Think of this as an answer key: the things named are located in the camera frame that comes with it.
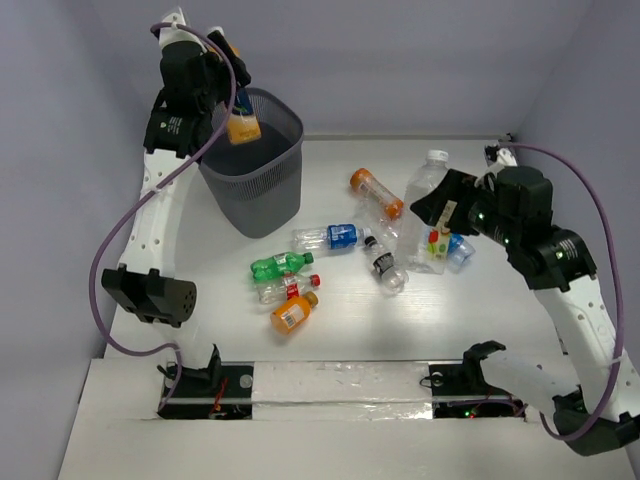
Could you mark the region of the clear apple juice bottle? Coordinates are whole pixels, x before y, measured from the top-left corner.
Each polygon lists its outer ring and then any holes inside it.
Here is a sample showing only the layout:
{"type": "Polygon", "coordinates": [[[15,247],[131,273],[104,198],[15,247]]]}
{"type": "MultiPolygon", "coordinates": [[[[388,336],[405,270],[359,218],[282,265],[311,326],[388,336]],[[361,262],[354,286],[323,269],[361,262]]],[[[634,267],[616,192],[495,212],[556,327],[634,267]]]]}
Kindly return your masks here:
{"type": "Polygon", "coordinates": [[[429,150],[424,164],[411,176],[403,199],[404,210],[395,256],[406,270],[416,273],[443,274],[450,235],[435,227],[429,205],[413,205],[431,194],[448,171],[449,155],[443,150],[429,150]]]}

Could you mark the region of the clear bottle black label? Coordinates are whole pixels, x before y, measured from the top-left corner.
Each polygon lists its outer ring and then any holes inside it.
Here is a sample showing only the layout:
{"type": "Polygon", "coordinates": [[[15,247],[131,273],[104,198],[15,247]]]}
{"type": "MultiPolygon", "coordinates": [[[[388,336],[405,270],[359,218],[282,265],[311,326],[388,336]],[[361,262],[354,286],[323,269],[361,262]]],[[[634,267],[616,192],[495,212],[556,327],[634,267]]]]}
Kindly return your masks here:
{"type": "Polygon", "coordinates": [[[408,274],[396,263],[393,253],[372,235],[364,239],[364,252],[381,284],[392,294],[400,293],[408,282],[408,274]]]}

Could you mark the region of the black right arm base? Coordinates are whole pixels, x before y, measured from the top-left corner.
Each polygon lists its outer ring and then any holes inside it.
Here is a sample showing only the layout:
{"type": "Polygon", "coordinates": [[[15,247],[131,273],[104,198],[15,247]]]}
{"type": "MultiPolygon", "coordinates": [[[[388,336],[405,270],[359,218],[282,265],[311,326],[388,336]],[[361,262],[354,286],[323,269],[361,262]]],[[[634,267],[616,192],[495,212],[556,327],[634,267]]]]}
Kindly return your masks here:
{"type": "Polygon", "coordinates": [[[461,360],[430,364],[419,385],[432,395],[435,419],[526,419],[526,404],[484,379],[480,363],[506,347],[494,340],[476,343],[461,360]]]}

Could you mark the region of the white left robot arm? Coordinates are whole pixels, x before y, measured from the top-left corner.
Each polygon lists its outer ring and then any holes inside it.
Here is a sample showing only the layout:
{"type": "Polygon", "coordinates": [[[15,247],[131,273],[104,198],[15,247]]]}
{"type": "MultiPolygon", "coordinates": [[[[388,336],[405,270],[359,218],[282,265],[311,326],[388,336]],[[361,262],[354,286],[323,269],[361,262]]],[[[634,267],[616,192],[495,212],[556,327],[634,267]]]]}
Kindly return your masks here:
{"type": "Polygon", "coordinates": [[[163,374],[209,395],[221,383],[219,354],[198,334],[193,317],[197,287],[177,278],[175,255],[184,202],[199,161],[226,126],[225,118],[215,119],[215,109],[234,93],[241,63],[220,32],[196,34],[179,7],[152,32],[161,50],[163,86],[143,140],[143,203],[133,215],[117,267],[103,271],[101,285],[122,310],[179,349],[181,363],[164,368],[163,374]]]}

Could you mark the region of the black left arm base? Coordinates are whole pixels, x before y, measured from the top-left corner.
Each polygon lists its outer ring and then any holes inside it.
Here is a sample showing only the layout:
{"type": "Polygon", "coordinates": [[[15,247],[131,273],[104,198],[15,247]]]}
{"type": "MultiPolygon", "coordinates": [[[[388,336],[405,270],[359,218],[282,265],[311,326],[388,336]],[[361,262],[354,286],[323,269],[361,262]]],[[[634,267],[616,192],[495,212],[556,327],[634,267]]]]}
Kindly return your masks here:
{"type": "Polygon", "coordinates": [[[158,410],[165,420],[250,420],[252,418],[253,362],[223,362],[219,349],[213,352],[207,367],[184,368],[170,398],[176,380],[177,365],[157,369],[165,377],[158,410]]]}

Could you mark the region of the orange juice bottle brown cap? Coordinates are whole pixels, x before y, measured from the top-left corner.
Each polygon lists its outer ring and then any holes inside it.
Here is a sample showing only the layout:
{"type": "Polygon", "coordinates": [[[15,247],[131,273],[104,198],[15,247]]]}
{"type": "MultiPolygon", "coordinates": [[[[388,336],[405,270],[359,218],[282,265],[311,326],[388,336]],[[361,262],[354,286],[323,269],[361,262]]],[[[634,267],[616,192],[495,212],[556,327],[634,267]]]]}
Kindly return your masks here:
{"type": "Polygon", "coordinates": [[[277,332],[289,335],[309,318],[318,303],[318,297],[313,292],[292,297],[271,313],[271,325],[277,332]]]}

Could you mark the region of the yellow juice bottle blue label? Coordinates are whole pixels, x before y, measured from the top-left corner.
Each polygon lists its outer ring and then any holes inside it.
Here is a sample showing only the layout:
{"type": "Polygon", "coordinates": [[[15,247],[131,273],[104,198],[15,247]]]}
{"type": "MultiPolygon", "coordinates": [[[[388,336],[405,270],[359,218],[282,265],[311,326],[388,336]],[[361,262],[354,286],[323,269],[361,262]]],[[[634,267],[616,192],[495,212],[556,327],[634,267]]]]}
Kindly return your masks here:
{"type": "Polygon", "coordinates": [[[236,92],[226,128],[232,145],[253,142],[262,136],[259,121],[245,88],[240,88],[236,92]]]}

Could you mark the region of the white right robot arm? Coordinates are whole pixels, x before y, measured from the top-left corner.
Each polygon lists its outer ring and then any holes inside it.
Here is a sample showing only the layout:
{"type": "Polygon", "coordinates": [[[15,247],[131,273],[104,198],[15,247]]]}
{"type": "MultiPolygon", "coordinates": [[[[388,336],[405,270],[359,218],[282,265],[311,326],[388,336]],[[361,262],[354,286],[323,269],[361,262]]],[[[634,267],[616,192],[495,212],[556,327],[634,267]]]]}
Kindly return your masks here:
{"type": "Polygon", "coordinates": [[[485,150],[486,171],[448,171],[410,208],[424,224],[501,245],[551,318],[576,372],[575,382],[527,364],[497,341],[472,345],[453,371],[432,377],[478,394],[504,391],[536,409],[547,433],[581,456],[639,438],[639,371],[624,347],[624,315],[609,313],[584,240],[553,222],[553,186],[516,163],[509,144],[485,150]]]}

